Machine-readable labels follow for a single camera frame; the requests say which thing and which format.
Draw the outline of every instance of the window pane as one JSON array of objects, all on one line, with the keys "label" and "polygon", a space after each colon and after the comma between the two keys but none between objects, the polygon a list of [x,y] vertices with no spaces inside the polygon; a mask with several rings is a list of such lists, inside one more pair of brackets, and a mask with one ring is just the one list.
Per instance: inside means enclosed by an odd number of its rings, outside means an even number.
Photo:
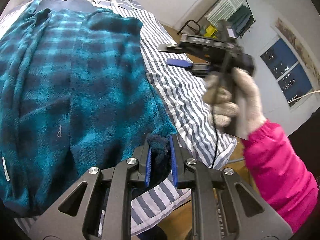
[{"label": "window pane", "polygon": [[[296,65],[278,84],[287,102],[305,95],[312,89],[311,83],[300,64]],[[298,101],[299,100],[296,100],[289,105],[293,106]]]},{"label": "window pane", "polygon": [[298,60],[282,39],[261,55],[262,60],[276,79],[292,67]]}]

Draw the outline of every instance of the shirt sleeve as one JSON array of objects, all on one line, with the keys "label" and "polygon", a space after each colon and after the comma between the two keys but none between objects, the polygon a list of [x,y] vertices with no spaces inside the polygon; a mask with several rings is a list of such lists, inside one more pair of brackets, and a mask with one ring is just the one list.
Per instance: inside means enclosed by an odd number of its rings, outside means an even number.
[{"label": "shirt sleeve", "polygon": [[314,176],[279,124],[266,121],[243,144],[246,166],[261,196],[296,232],[317,203]]}]

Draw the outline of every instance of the bed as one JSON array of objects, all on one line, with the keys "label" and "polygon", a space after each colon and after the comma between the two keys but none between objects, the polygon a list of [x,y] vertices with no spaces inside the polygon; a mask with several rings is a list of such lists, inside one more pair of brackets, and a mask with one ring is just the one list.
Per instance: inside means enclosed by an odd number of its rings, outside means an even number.
[{"label": "bed", "polygon": [[[25,0],[0,19],[0,38],[33,0]],[[180,68],[166,65],[168,58],[188,60],[185,54],[159,53],[161,43],[175,43],[155,16],[145,11],[136,0],[89,0],[94,6],[110,8],[123,17],[135,17],[143,23],[141,53],[148,81],[160,95],[164,107],[178,131],[181,147],[187,148],[194,158],[205,165],[212,164],[216,142],[218,156],[214,168],[221,169],[236,146],[236,138],[215,131],[208,122],[209,108],[202,102],[205,91],[201,78]],[[190,198],[189,189],[175,189],[172,174],[158,186],[132,200],[131,234],[137,235],[159,223],[172,210]],[[15,219],[27,233],[37,217]]]}]

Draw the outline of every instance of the beige glove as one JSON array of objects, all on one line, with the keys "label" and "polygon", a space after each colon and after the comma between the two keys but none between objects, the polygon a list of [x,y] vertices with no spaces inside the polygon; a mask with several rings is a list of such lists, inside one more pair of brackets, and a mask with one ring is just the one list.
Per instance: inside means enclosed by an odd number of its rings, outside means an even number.
[{"label": "beige glove", "polygon": [[[253,78],[240,68],[233,68],[232,76],[236,85],[244,94],[247,102],[247,132],[250,134],[262,126],[266,121],[266,118],[262,113],[259,89]],[[230,92],[222,87],[219,88],[217,100],[214,102],[214,95],[218,83],[217,76],[209,75],[206,77],[205,82],[207,91],[203,95],[203,101],[214,106],[213,113],[216,125],[220,127],[228,126],[231,122],[231,117],[238,115],[239,107],[230,102]]]}]

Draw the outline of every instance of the metal bolt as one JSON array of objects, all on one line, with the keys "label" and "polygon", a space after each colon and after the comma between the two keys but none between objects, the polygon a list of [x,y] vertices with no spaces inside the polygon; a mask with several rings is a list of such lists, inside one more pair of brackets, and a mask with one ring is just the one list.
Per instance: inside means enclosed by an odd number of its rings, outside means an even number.
[{"label": "metal bolt", "polygon": [[91,167],[91,168],[89,169],[89,173],[90,173],[90,174],[97,174],[98,171],[99,171],[99,168],[97,168],[97,167]]},{"label": "metal bolt", "polygon": [[190,164],[190,165],[196,164],[196,162],[197,162],[197,160],[194,159],[194,158],[187,159],[187,163]]},{"label": "metal bolt", "polygon": [[128,164],[135,164],[137,162],[137,159],[136,158],[129,158],[127,159],[127,163]]},{"label": "metal bolt", "polygon": [[231,168],[225,168],[225,169],[224,169],[224,173],[227,174],[227,175],[232,175],[232,174],[234,174],[235,172],[234,172],[233,169],[231,169]]}]

